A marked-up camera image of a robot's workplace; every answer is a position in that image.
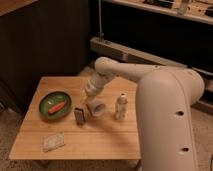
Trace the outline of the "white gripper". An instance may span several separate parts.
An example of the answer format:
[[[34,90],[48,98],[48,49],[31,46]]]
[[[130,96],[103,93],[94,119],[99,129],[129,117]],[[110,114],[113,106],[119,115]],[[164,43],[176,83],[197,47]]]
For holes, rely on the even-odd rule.
[[[82,93],[82,104],[91,103],[94,100],[94,97],[92,96],[97,96],[101,91],[102,88],[96,87],[90,80],[88,80],[85,86],[85,92]]]

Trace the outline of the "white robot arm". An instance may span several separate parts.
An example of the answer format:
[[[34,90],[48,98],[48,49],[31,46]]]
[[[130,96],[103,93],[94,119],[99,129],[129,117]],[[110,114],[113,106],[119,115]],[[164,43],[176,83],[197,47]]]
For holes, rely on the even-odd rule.
[[[86,102],[120,76],[137,84],[136,122],[142,171],[199,171],[191,106],[204,92],[198,72],[181,67],[95,61],[84,89]]]

